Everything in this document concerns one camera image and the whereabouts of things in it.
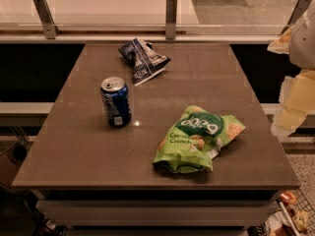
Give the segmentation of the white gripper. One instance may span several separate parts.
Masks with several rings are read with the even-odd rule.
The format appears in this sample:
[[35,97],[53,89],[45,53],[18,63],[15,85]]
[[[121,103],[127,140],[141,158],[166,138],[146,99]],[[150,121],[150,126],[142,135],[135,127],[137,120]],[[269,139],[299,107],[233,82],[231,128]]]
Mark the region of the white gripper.
[[308,8],[293,27],[268,45],[267,50],[289,53],[290,62],[303,69],[294,78],[284,78],[280,109],[273,117],[272,134],[287,137],[315,110],[315,8]]

